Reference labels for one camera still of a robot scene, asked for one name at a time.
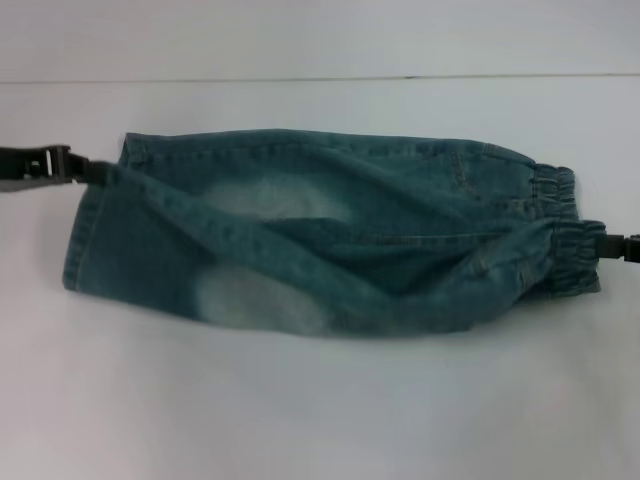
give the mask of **white backdrop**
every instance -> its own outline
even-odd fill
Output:
[[[640,72],[637,0],[3,0],[0,81]]]
[[[206,32],[199,28],[213,20],[195,0],[185,7],[164,0],[166,18],[142,0],[100,9],[61,0],[51,11],[39,3],[16,2],[11,15],[3,5],[0,38],[16,41],[0,41],[5,80],[388,76],[405,67],[631,72],[640,58],[637,32],[628,29],[637,6],[623,1],[605,8],[590,0],[584,9],[571,0],[536,2],[524,12],[495,0],[481,11],[470,0],[394,8],[318,2],[308,23],[293,2],[255,10],[238,2],[224,7],[235,13],[218,23],[222,30]],[[348,9],[354,17],[340,17],[342,30],[322,30],[332,11]],[[428,9],[494,44],[429,29]],[[508,12],[521,23],[509,22]],[[19,37],[20,22],[34,25],[47,13],[52,22],[41,22],[41,37]],[[65,23],[72,15],[77,21]],[[245,20],[234,18],[254,23],[243,29]],[[61,19],[68,28],[56,30]],[[389,28],[383,34],[374,29],[380,24]],[[157,43],[174,25],[188,34],[183,43]],[[394,31],[418,36],[396,48]],[[202,35],[214,45],[210,58]],[[255,50],[239,42],[251,35]],[[550,43],[529,43],[542,37]],[[309,38],[315,48],[291,56]],[[623,44],[627,50],[614,48]],[[382,45],[379,58],[360,55]],[[445,51],[451,55],[438,53]],[[566,62],[556,56],[563,51],[573,52]],[[65,142],[115,160],[126,131],[285,127],[471,138],[574,168],[583,215],[632,234],[640,233],[638,111],[637,77],[4,84],[0,145]],[[82,190],[0,196],[0,478],[639,478],[640,266],[605,260],[603,292],[518,308],[462,335],[347,342],[233,332],[64,291]]]

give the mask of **jeans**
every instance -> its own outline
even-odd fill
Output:
[[[569,169],[492,144],[128,134],[82,199],[64,284],[231,328],[413,336],[599,290],[603,234]]]

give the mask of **elastic cuff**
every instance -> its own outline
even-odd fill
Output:
[[[547,278],[534,288],[536,296],[569,297],[600,291],[596,239],[605,225],[581,221],[575,199],[575,177],[564,167],[537,165],[534,194],[540,218],[555,220]]]

